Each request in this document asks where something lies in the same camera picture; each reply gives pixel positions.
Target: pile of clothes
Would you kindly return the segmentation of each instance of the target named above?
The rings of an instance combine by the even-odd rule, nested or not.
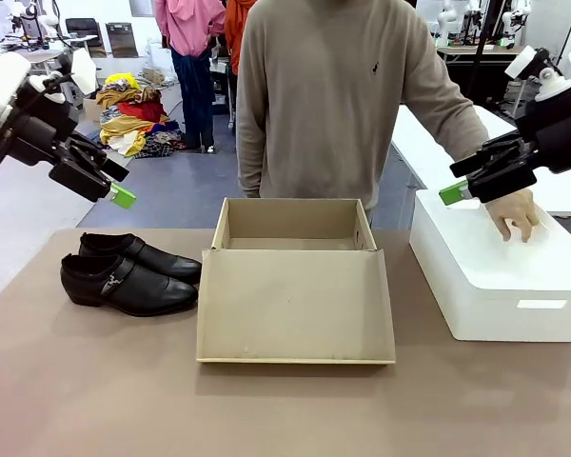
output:
[[[113,74],[97,93],[100,140],[126,157],[167,157],[186,149],[184,134],[167,117],[161,92],[141,88],[131,73]]]

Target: black shoe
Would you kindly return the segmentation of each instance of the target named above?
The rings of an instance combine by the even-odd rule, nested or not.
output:
[[[118,255],[64,257],[61,284],[77,305],[108,305],[138,317],[192,309],[198,296],[193,286]]]
[[[80,238],[78,253],[80,255],[121,255],[152,271],[188,284],[198,284],[201,280],[199,262],[153,248],[131,233],[126,235],[85,233]]]

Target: shoe heel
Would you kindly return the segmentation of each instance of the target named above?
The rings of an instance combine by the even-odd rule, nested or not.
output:
[[[76,295],[69,295],[69,299],[72,301],[72,303],[75,303],[76,305],[82,305],[84,307],[99,308],[102,306],[101,302],[90,298],[78,297]]]

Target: box handle cutout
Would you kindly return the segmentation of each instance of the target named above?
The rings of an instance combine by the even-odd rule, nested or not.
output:
[[[566,300],[520,300],[516,308],[520,309],[563,309]]]

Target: human hand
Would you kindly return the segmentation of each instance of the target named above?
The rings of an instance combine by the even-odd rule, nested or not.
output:
[[[506,220],[512,220],[512,225],[521,230],[522,241],[525,243],[529,241],[533,227],[540,222],[535,212],[533,192],[529,189],[518,190],[489,202],[486,204],[486,210],[502,233],[504,241],[509,241],[512,237]]]

